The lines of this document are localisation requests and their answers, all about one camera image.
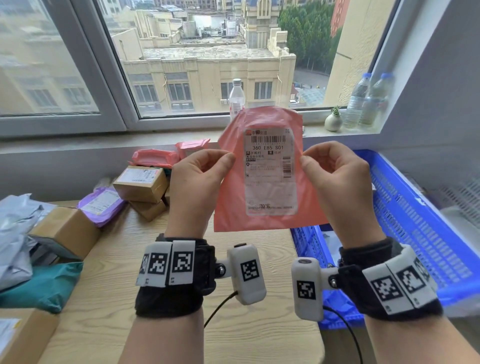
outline small white vase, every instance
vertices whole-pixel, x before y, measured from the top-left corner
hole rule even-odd
[[[338,132],[342,127],[343,120],[342,116],[335,116],[334,114],[330,114],[325,119],[325,129],[330,132]]]

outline teal bag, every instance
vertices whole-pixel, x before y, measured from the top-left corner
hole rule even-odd
[[[62,311],[80,278],[83,262],[33,267],[32,279],[0,292],[0,308]]]

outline wooden table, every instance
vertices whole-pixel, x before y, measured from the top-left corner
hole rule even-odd
[[[165,213],[146,223],[126,207],[105,228],[85,259],[40,364],[118,361],[135,318],[135,280],[145,246],[165,231],[167,219]],[[215,246],[217,258],[226,257],[235,244],[255,244],[267,287],[262,302],[242,306],[234,299],[215,315],[205,329],[205,362],[321,363],[324,344],[318,325],[298,319],[293,309],[290,266],[296,252],[289,230],[214,233],[211,220],[205,238]],[[217,280],[215,292],[205,297],[205,319],[230,293],[230,278]]]

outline black cable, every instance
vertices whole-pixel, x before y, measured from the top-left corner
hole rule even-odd
[[[235,297],[237,294],[239,294],[238,291],[235,291],[233,292],[230,296],[228,296],[226,299],[223,300],[223,302],[218,305],[218,307],[215,309],[215,311],[210,315],[210,317],[208,318],[207,322],[205,322],[205,325],[204,325],[204,328],[208,325],[208,323],[210,322],[210,320],[212,319],[212,317],[217,313],[217,311],[225,304],[227,303],[227,301],[233,297]]]
[[[324,306],[324,310],[325,310],[325,311],[333,312],[335,315],[337,315],[338,317],[340,317],[340,319],[345,323],[345,325],[347,326],[347,329],[350,331],[350,334],[352,334],[353,341],[355,341],[355,346],[357,347],[357,351],[358,351],[359,357],[360,357],[360,364],[363,364],[363,358],[362,358],[362,355],[361,355],[361,350],[360,350],[359,342],[357,341],[357,337],[356,337],[355,334],[353,333],[353,330],[352,330],[352,328],[350,327],[350,325],[348,324],[348,322],[346,321],[346,319],[344,319],[344,318],[342,317],[342,315],[339,314],[337,311],[335,311],[333,308],[330,308],[330,307],[328,307],[328,306]]]

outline cardboard box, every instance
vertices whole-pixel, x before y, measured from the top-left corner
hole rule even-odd
[[[56,207],[29,233],[56,255],[85,259],[98,241],[101,231],[82,210]]]
[[[156,204],[162,200],[168,181],[163,168],[128,166],[113,187],[123,200]]]
[[[165,200],[167,205],[170,206],[170,186],[168,186],[167,190],[165,191]]]
[[[0,364],[37,364],[58,324],[36,308],[0,309]]]
[[[138,212],[148,222],[155,219],[162,212],[166,211],[167,206],[163,201],[157,204],[149,204],[148,202],[130,201],[132,208]]]

